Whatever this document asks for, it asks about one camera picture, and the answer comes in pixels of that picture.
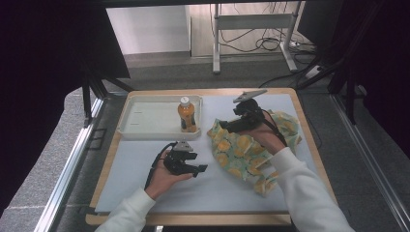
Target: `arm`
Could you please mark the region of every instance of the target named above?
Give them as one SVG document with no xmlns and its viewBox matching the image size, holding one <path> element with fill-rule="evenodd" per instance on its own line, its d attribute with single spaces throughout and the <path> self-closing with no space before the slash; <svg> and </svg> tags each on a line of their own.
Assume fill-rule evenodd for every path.
<svg viewBox="0 0 410 232">
<path fill-rule="evenodd" d="M 265 118 L 273 123 L 269 114 L 265 113 Z M 241 134 L 252 136 L 274 154 L 271 161 L 279 174 L 278 184 L 300 231 L 354 231 L 319 177 L 285 148 L 270 128 L 261 125 Z"/>
<path fill-rule="evenodd" d="M 165 158 L 168 151 L 165 151 L 161 158 Z M 139 188 L 132 196 L 124 199 L 120 205 L 112 211 L 108 220 L 96 231 L 141 231 L 145 226 L 145 217 L 150 209 L 155 205 L 155 200 L 168 191 L 175 183 L 187 180 L 192 174 L 174 176 L 163 165 L 160 159 L 152 177 L 151 183 L 145 191 Z"/>
</svg>

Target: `person's left hand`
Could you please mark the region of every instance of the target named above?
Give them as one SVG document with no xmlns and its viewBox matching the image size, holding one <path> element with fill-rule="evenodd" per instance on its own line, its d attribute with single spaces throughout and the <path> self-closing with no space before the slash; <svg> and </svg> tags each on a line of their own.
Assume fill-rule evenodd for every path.
<svg viewBox="0 0 410 232">
<path fill-rule="evenodd" d="M 163 159 L 168 153 L 168 150 L 162 153 L 161 159 L 158 161 L 157 167 L 151 179 L 151 183 L 148 188 L 145 189 L 145 192 L 147 192 L 153 200 L 168 191 L 175 183 L 185 181 L 192 177 L 192 173 L 182 174 L 179 176 L 172 175 L 163 165 Z"/>
</svg>

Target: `bottle cap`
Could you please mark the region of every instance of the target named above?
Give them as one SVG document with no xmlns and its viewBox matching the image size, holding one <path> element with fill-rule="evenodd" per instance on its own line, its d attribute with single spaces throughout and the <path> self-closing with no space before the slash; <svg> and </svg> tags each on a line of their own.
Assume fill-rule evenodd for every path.
<svg viewBox="0 0 410 232">
<path fill-rule="evenodd" d="M 182 97 L 182 98 L 181 98 L 181 105 L 182 105 L 183 107 L 188 107 L 188 106 L 190 106 L 190 98 L 188 98 L 188 97 Z"/>
</svg>

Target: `hand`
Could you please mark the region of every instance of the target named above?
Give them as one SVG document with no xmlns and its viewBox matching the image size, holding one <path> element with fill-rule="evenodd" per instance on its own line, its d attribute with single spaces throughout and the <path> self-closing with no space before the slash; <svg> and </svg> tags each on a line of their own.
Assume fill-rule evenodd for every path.
<svg viewBox="0 0 410 232">
<path fill-rule="evenodd" d="M 268 120 L 271 124 L 275 125 L 274 120 L 272 119 L 271 115 L 268 112 L 263 112 L 265 119 Z M 280 141 L 280 139 L 274 134 L 272 129 L 270 129 L 267 125 L 262 123 L 260 126 L 253 130 L 244 130 L 239 132 L 240 135 L 247 134 L 255 141 L 257 141 L 260 145 L 264 146 L 266 150 L 272 155 L 276 154 L 278 151 L 282 150 L 285 146 Z"/>
<path fill-rule="evenodd" d="M 179 176 L 172 175 L 163 165 L 163 159 L 168 153 L 169 151 L 162 153 L 161 159 L 158 161 L 157 167 L 151 179 L 151 183 L 148 188 L 145 189 L 145 192 L 147 192 L 153 200 L 168 191 L 175 183 L 185 181 L 192 177 L 192 173 L 182 174 Z"/>
</svg>

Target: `crumpled plastic bag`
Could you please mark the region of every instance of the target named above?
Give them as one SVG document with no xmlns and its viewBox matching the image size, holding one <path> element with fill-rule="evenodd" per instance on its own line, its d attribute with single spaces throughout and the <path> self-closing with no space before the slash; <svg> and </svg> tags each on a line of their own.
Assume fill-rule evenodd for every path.
<svg viewBox="0 0 410 232">
<path fill-rule="evenodd" d="M 299 135 L 299 120 L 282 111 L 268 112 L 295 154 L 296 147 L 302 140 Z M 207 134 L 212 141 L 212 154 L 221 168 L 243 181 L 252 181 L 253 189 L 261 195 L 265 196 L 275 188 L 278 173 L 263 171 L 270 165 L 269 160 L 273 155 L 252 137 L 229 133 L 220 126 L 219 119 L 215 120 Z"/>
</svg>

